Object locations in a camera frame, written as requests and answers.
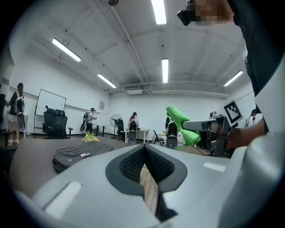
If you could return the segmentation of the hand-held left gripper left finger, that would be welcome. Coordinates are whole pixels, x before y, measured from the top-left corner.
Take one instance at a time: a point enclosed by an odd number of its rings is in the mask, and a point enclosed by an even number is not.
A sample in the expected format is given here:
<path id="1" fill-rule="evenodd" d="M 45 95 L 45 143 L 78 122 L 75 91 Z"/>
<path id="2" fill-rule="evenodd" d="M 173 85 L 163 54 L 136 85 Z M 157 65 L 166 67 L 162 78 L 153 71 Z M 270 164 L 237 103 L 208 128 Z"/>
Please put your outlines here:
<path id="1" fill-rule="evenodd" d="M 106 177 L 111 160 L 139 145 L 83 159 L 46 183 L 33 198 L 15 191 L 28 217 L 41 228 L 153 228 L 159 220 L 143 197 L 118 191 Z"/>

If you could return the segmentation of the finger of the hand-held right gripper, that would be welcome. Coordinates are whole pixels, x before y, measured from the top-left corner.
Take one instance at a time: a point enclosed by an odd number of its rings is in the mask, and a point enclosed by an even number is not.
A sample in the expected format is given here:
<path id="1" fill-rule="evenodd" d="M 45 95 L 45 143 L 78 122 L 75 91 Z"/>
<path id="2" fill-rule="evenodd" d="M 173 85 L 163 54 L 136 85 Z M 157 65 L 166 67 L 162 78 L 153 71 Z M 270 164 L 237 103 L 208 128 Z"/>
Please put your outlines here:
<path id="1" fill-rule="evenodd" d="M 194 131 L 217 131 L 217 120 L 185 121 L 182 123 L 182 128 Z"/>

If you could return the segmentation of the person's right hand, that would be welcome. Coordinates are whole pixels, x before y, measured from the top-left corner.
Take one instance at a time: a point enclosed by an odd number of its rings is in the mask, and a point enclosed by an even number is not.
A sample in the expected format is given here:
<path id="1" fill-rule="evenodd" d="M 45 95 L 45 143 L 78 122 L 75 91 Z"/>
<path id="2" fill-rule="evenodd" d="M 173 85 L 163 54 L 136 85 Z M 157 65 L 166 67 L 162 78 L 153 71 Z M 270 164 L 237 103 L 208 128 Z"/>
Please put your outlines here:
<path id="1" fill-rule="evenodd" d="M 218 136 L 221 136 L 223 132 L 223 124 L 218 122 L 208 122 L 208 130 L 214 131 Z"/>

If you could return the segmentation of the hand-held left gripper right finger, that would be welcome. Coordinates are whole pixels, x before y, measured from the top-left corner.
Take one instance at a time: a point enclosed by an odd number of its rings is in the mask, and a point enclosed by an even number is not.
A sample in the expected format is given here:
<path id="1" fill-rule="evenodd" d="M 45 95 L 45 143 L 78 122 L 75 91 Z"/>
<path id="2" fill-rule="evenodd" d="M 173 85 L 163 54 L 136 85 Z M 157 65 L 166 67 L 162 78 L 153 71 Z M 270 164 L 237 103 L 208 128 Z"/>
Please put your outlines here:
<path id="1" fill-rule="evenodd" d="M 152 227 L 218 227 L 223 201 L 216 187 L 230 159 L 147 144 L 145 161 L 158 183 L 158 221 Z"/>

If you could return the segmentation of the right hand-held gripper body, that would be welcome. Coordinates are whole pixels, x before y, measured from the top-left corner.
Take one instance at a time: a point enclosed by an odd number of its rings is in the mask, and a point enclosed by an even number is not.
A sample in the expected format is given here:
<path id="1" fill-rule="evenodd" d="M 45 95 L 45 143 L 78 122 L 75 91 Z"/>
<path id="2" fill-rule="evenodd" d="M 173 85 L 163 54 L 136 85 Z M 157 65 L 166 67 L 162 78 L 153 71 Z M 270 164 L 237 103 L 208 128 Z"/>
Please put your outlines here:
<path id="1" fill-rule="evenodd" d="M 212 114 L 211 119 L 216 119 L 218 123 L 223 124 L 223 132 L 221 136 L 218 136 L 214 131 L 207 132 L 207 150 L 211 155 L 231 155 L 229 152 L 226 152 L 228 138 L 233 128 L 237 127 L 238 122 L 242 118 L 242 113 L 235 101 L 229 102 L 221 107 L 217 113 Z"/>

